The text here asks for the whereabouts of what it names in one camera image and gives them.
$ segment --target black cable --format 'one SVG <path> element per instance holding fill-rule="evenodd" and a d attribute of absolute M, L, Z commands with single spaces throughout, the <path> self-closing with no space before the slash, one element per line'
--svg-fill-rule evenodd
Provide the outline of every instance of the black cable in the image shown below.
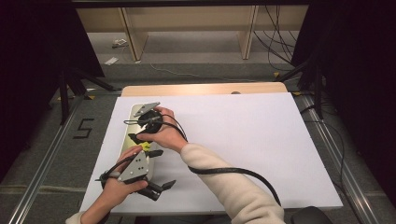
<path fill-rule="evenodd" d="M 106 171 L 104 174 L 100 176 L 100 181 L 106 181 L 109 178 L 109 175 L 119 166 L 121 166 L 123 163 L 126 161 L 132 161 L 135 157 L 137 156 L 137 153 L 123 159 L 122 161 L 117 162 L 114 166 L 112 166 L 108 171 Z"/>
<path fill-rule="evenodd" d="M 293 37 L 294 41 L 297 41 L 297 38 L 294 37 L 294 35 L 291 33 L 291 31 L 289 31 L 289 34 L 291 35 L 291 37 Z"/>
<path fill-rule="evenodd" d="M 286 63 L 290 63 L 290 61 L 288 61 L 287 59 L 285 59 L 284 57 L 280 56 L 280 54 L 278 54 L 276 51 L 274 51 L 273 49 L 271 49 L 267 44 L 264 43 L 264 41 L 262 41 L 261 38 L 259 38 L 259 36 L 256 34 L 256 32 L 254 31 L 253 34 L 259 39 L 260 43 L 262 43 L 262 45 L 268 49 L 268 51 L 271 51 L 271 53 L 275 54 L 276 57 L 278 57 L 279 59 L 283 60 Z"/>
<path fill-rule="evenodd" d="M 344 196 L 346 197 L 347 203 L 348 203 L 349 206 L 352 208 L 353 215 L 355 215 L 355 218 L 358 220 L 358 222 L 359 222 L 360 224 L 363 224 L 363 222 L 361 221 L 361 218 L 359 217 L 358 213 L 356 212 L 355 208 L 353 207 L 352 202 L 351 202 L 351 201 L 349 200 L 349 198 L 347 197 L 347 192 L 346 192 L 346 190 L 344 189 L 344 186 L 339 186 L 339 185 L 336 184 L 334 181 L 332 181 L 332 183 L 333 183 L 337 188 L 339 188 L 339 189 L 341 190 L 341 192 L 342 192 L 342 193 L 344 194 Z"/>
<path fill-rule="evenodd" d="M 280 204 L 279 197 L 276 194 L 274 187 L 266 180 L 263 176 L 249 171 L 247 169 L 236 168 L 236 167 L 224 167 L 224 168 L 214 168 L 214 169 L 196 169 L 189 166 L 189 169 L 197 174 L 197 175 L 219 175 L 219 174 L 243 174 L 243 175 L 251 175 L 253 177 L 258 178 L 273 194 L 275 201 Z"/>
<path fill-rule="evenodd" d="M 171 124 L 171 123 L 163 122 L 163 121 L 154 121 L 154 123 L 160 123 L 160 124 L 171 126 L 172 128 L 176 129 L 180 133 L 180 135 L 187 141 L 186 135 L 175 124 Z"/>
<path fill-rule="evenodd" d="M 178 126 L 180 127 L 181 130 L 180 130 L 176 125 L 174 125 L 174 124 L 172 124 L 172 123 L 168 123 L 168 122 L 164 122 L 164 121 L 158 121 L 158 120 L 154 120 L 154 121 L 151 121 L 151 120 L 150 120 L 150 121 L 151 121 L 152 123 L 160 123 L 160 124 L 162 124 L 162 125 L 168 125 L 168 126 L 174 128 L 174 129 L 176 129 L 176 130 L 181 134 L 181 136 L 187 141 L 186 134 L 184 133 L 184 130 L 183 130 L 183 128 L 181 127 L 180 123 L 179 123 L 175 118 L 173 118 L 173 117 L 171 117 L 171 116 L 169 116 L 169 115 L 163 115 L 163 116 L 167 116 L 167 117 L 173 119 L 173 120 L 178 124 Z M 133 160 L 134 157 L 136 157 L 136 155 L 133 155 L 132 158 L 131 158 L 131 157 L 128 157 L 128 158 L 126 158 L 126 159 L 124 159 L 124 160 L 122 160 L 122 161 L 117 162 L 116 165 L 114 165 L 109 171 L 105 172 L 103 175 L 104 175 L 105 177 L 108 178 L 108 175 L 111 174 L 111 172 L 113 172 L 114 169 L 116 169 L 118 166 L 120 166 L 121 164 L 123 164 L 123 163 L 126 162 L 127 160 Z M 276 193 L 274 187 L 273 187 L 273 186 L 268 182 L 268 180 L 266 180 L 263 176 L 261 176 L 261 175 L 255 173 L 255 172 L 249 171 L 249 170 L 247 170 L 247 169 L 235 168 L 235 167 L 226 167 L 226 168 L 215 168 L 215 169 L 205 169 L 205 170 L 201 170 L 201 169 L 195 169 L 195 168 L 192 168 L 192 167 L 189 166 L 189 169 L 190 169 L 193 173 L 198 174 L 198 175 L 213 175 L 213 174 L 237 173 L 237 174 L 251 175 L 251 176 L 253 176 L 253 177 L 256 177 L 256 178 L 258 178 L 263 184 L 265 184 L 265 186 L 266 186 L 266 187 L 271 191 L 271 193 L 273 194 L 273 196 L 274 196 L 276 202 L 279 204 L 279 206 L 281 206 L 279 197 L 277 196 L 277 193 Z"/>
<path fill-rule="evenodd" d="M 265 33 L 265 31 L 262 31 L 262 32 L 263 32 L 269 39 L 272 39 L 272 37 L 269 36 L 267 33 Z M 277 41 L 277 40 L 275 40 L 275 39 L 273 39 L 273 41 L 276 42 L 277 44 L 287 45 L 287 46 L 289 46 L 289 47 L 291 47 L 291 48 L 295 48 L 293 45 L 286 44 L 286 43 L 282 43 L 282 42 L 279 42 L 279 41 Z"/>
<path fill-rule="evenodd" d="M 253 32 L 253 34 L 259 39 L 259 41 L 262 43 L 262 45 L 268 49 L 268 63 L 271 65 L 271 67 L 273 67 L 275 70 L 279 70 L 279 71 L 286 71 L 289 72 L 289 69 L 281 69 L 281 68 L 277 68 L 275 67 L 272 63 L 271 63 L 271 59 L 270 59 L 270 51 L 271 53 L 273 53 L 275 56 L 277 56 L 279 59 L 285 61 L 286 63 L 290 63 L 287 59 L 285 59 L 284 57 L 280 56 L 276 51 L 274 51 L 273 49 L 271 49 L 268 45 L 266 45 L 260 38 L 259 36 L 256 34 L 256 32 Z"/>
<path fill-rule="evenodd" d="M 181 131 L 183 132 L 182 135 L 184 136 L 184 139 L 186 139 L 186 141 L 188 141 L 188 140 L 187 140 L 187 135 L 186 135 L 186 133 L 184 132 L 183 127 L 181 127 L 180 123 L 179 123 L 174 117 L 172 117 L 172 116 L 170 116 L 170 115 L 163 115 L 163 116 L 169 117 L 169 118 L 171 118 L 172 120 L 174 120 L 174 121 L 177 123 L 178 127 L 180 127 Z"/>
<path fill-rule="evenodd" d="M 282 49 L 285 52 L 285 54 L 288 56 L 288 53 L 290 54 L 290 56 L 292 57 L 293 55 L 291 54 L 288 45 L 286 44 L 285 40 L 283 39 L 282 35 L 280 34 L 280 27 L 279 27 L 279 16 L 280 16 L 280 6 L 276 6 L 276 27 L 277 27 L 277 34 L 279 35 L 279 40 L 280 42 L 282 42 Z"/>
<path fill-rule="evenodd" d="M 355 215 L 355 218 L 358 220 L 358 222 L 360 224 L 362 224 L 361 222 L 361 218 L 359 217 L 358 213 L 356 212 L 355 207 L 353 206 L 352 202 L 349 200 L 349 198 L 347 197 L 347 192 L 344 188 L 344 180 L 343 180 L 343 172 L 344 172 L 344 163 L 345 163 L 345 146 L 344 146 L 344 140 L 342 135 L 338 132 L 338 130 L 336 128 L 334 128 L 332 125 L 330 125 L 329 123 L 326 123 L 324 121 L 316 121 L 316 120 L 304 120 L 305 123 L 319 123 L 319 124 L 323 124 L 327 127 L 332 128 L 337 134 L 338 137 L 341 140 L 341 149 L 342 149 L 342 156 L 341 156 L 341 167 L 340 167 L 340 183 L 341 185 L 338 185 L 337 183 L 335 183 L 335 181 L 332 180 L 332 183 L 341 190 L 341 192 L 345 195 L 346 197 L 346 201 L 348 202 L 350 208 L 352 209 L 353 214 Z"/>
<path fill-rule="evenodd" d="M 279 12 L 280 12 L 280 8 L 279 8 L 279 6 L 276 6 L 276 23 L 274 22 L 274 20 L 273 20 L 273 18 L 272 18 L 272 16 L 271 16 L 271 14 L 270 14 L 270 11 L 268 10 L 268 7 L 267 6 L 265 6 L 265 10 L 267 11 L 267 13 L 268 13 L 268 16 L 270 17 L 270 20 L 271 20 L 271 23 L 274 25 L 274 33 L 273 33 L 273 37 L 272 37 L 272 39 L 274 39 L 274 36 L 275 36 L 275 33 L 277 32 L 278 33 L 278 35 L 279 35 L 279 39 L 280 39 L 280 41 L 281 42 L 283 42 L 283 43 L 285 43 L 285 41 L 283 40 L 283 37 L 282 37 L 282 35 L 280 34 L 280 32 L 279 32 Z"/>

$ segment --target white sleeve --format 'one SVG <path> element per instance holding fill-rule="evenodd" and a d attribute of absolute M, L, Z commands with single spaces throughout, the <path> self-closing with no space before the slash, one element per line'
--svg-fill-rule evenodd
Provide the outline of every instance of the white sleeve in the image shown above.
<path fill-rule="evenodd" d="M 83 213 L 84 212 L 75 213 L 66 220 L 65 224 L 81 224 L 81 216 Z"/>
<path fill-rule="evenodd" d="M 188 166 L 196 169 L 232 167 L 213 151 L 196 144 L 184 146 L 180 156 Z M 276 203 L 271 195 L 244 175 L 198 176 L 216 195 L 233 224 L 285 223 L 283 208 Z"/>

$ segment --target white table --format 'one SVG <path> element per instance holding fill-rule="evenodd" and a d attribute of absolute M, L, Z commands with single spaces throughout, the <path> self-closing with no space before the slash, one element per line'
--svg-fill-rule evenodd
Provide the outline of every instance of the white table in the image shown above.
<path fill-rule="evenodd" d="M 161 102 L 173 109 L 189 141 L 216 151 L 236 167 L 255 171 L 276 189 L 284 208 L 342 206 L 300 113 L 289 93 L 120 97 L 80 208 L 86 210 L 102 191 L 94 181 L 120 155 L 133 105 Z M 152 181 L 176 184 L 157 202 L 138 194 L 113 209 L 129 215 L 216 214 L 223 207 L 189 171 L 179 156 L 165 150 L 156 158 Z"/>

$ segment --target finger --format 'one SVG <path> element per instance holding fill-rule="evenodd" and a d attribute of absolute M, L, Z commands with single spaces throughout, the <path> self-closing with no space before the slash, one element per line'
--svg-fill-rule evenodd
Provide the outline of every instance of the finger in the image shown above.
<path fill-rule="evenodd" d="M 145 180 L 139 180 L 139 181 L 134 182 L 133 184 L 131 184 L 131 193 L 147 187 L 148 184 L 149 183 Z"/>
<path fill-rule="evenodd" d="M 132 155 L 134 155 L 135 153 L 138 153 L 142 150 L 142 146 L 138 145 L 138 146 L 133 146 L 133 147 L 129 147 L 128 149 L 126 149 L 125 151 L 123 151 L 120 155 L 119 161 L 130 157 Z"/>
<path fill-rule="evenodd" d="M 172 110 L 168 109 L 168 108 L 161 107 L 161 106 L 155 106 L 154 109 L 157 110 L 158 112 L 160 112 L 163 115 L 169 115 L 172 118 L 175 116 L 174 112 Z"/>
<path fill-rule="evenodd" d="M 154 141 L 154 138 L 155 138 L 155 136 L 154 136 L 155 134 L 152 134 L 152 133 L 140 133 L 140 134 L 138 134 L 136 137 L 137 137 L 137 139 L 139 139 L 139 140 L 142 140 L 142 141 L 152 141 L 152 142 L 155 142 Z"/>

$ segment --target gray floor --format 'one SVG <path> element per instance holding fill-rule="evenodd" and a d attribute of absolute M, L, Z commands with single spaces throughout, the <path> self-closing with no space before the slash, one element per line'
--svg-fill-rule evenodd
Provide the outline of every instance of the gray floor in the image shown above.
<path fill-rule="evenodd" d="M 282 35 L 287 43 L 293 44 L 294 40 L 288 32 Z M 259 36 L 269 44 L 268 38 L 265 39 L 265 36 L 260 33 Z M 119 58 L 110 66 L 102 65 L 106 74 L 105 81 L 117 87 L 147 84 L 272 81 L 274 72 L 280 72 L 280 74 L 285 72 L 273 68 L 269 62 L 274 63 L 277 68 L 290 69 L 288 64 L 283 63 L 277 57 L 270 55 L 268 58 L 268 52 L 256 37 L 253 38 L 249 60 L 242 60 L 236 33 L 233 32 L 153 33 L 148 38 L 145 53 L 140 62 L 132 61 L 127 48 L 112 49 L 111 43 L 115 38 L 124 38 L 124 36 L 123 34 L 90 34 L 100 63 L 104 63 L 111 57 Z M 280 46 L 274 46 L 274 48 L 278 52 L 283 52 Z M 297 79 L 293 79 L 285 83 L 290 91 L 296 90 L 296 81 Z M 88 88 L 96 88 L 89 82 L 86 85 Z M 63 143 L 31 204 L 25 223 L 63 223 L 67 217 L 78 211 L 106 133 L 112 108 L 118 97 L 116 92 L 107 91 L 93 91 L 89 95 L 95 97 L 93 100 L 83 100 L 79 105 Z M 309 95 L 295 97 L 300 110 L 306 108 L 310 100 Z M 364 160 L 356 153 L 357 149 L 342 121 L 336 115 L 331 99 L 324 96 L 323 102 L 325 103 L 323 110 L 326 127 L 329 127 L 335 145 L 339 148 L 342 148 L 342 145 L 345 146 L 346 167 L 353 174 L 364 198 L 372 208 L 377 219 L 376 223 L 394 223 L 395 208 L 376 183 Z M 76 103 L 76 100 L 71 99 L 70 103 Z M 7 223 L 9 220 L 60 127 L 61 105 L 57 93 L 50 104 L 52 109 L 43 116 L 40 126 L 31 138 L 31 148 L 21 153 L 0 185 L 0 209 L 2 211 L 0 223 Z M 315 113 L 310 110 L 303 114 L 303 119 L 312 120 L 314 115 Z M 76 139 L 75 136 L 85 133 L 78 131 L 78 126 L 83 119 L 93 119 L 84 123 L 85 127 L 92 128 L 92 132 L 89 138 Z M 307 122 L 306 126 L 329 176 L 337 182 L 339 180 L 338 166 L 335 165 L 329 146 L 318 130 L 318 126 L 323 125 Z M 358 223 L 346 200 L 346 197 L 354 198 L 353 192 L 349 191 L 347 195 L 341 191 L 339 193 L 344 207 L 326 210 L 326 214 L 336 224 Z M 295 210 L 286 211 L 287 223 L 290 223 L 290 216 L 293 213 Z M 112 216 L 108 223 L 133 223 L 133 220 L 132 217 Z"/>

